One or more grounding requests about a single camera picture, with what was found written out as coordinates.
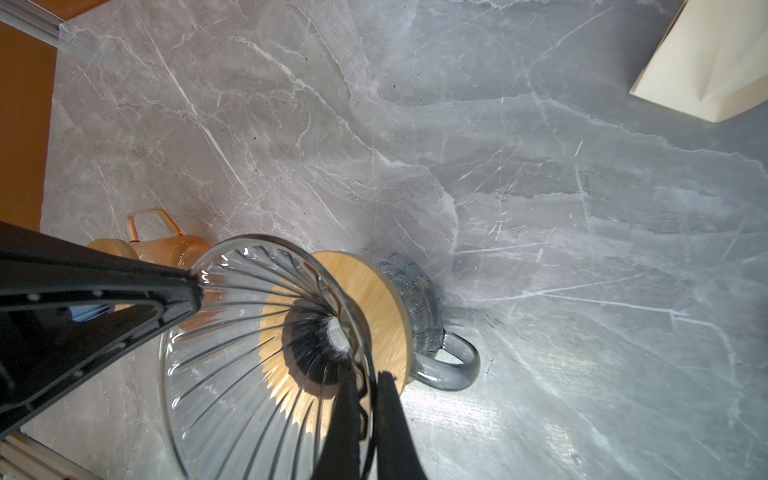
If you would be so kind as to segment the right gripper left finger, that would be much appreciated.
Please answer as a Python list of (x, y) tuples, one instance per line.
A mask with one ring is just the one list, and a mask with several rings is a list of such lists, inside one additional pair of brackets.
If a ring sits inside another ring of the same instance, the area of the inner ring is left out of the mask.
[(360, 415), (357, 381), (350, 365), (340, 370), (339, 391), (312, 480), (356, 480), (360, 475)]

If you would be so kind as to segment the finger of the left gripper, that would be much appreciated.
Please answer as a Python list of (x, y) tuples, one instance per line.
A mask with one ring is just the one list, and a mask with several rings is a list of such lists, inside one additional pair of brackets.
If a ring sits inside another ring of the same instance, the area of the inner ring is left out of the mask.
[[(197, 313), (184, 270), (1, 225), (1, 434), (8, 436), (107, 366)], [(111, 307), (77, 323), (72, 305)]]

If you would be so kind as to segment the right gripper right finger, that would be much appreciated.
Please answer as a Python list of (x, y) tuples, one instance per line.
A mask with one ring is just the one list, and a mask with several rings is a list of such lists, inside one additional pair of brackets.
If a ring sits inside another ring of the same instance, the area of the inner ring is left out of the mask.
[(375, 440), (379, 479), (427, 479), (413, 444), (394, 377), (387, 371), (380, 372), (377, 379)]

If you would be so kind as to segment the grey glass dripper cone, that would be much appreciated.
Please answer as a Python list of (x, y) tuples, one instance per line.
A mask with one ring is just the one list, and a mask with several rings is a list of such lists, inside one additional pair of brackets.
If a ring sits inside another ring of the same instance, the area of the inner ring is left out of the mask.
[(342, 383), (352, 408), (351, 475), (374, 456), (375, 387), (366, 318), (340, 278), (269, 235), (225, 240), (192, 267), (198, 313), (160, 352), (168, 437), (187, 479), (308, 479)]

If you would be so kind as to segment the coffee filter box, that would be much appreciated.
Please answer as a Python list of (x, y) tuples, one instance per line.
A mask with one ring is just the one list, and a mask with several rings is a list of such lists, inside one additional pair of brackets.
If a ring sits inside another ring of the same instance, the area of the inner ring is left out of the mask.
[(684, 1), (630, 94), (711, 123), (767, 101), (767, 2)]

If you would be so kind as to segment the blue glass dripper cone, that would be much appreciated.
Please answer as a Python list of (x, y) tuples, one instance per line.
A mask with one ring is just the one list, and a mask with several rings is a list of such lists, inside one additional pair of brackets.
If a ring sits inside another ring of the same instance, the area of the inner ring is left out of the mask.
[(72, 305), (69, 307), (71, 318), (74, 322), (84, 323), (108, 314), (111, 307), (107, 304)]

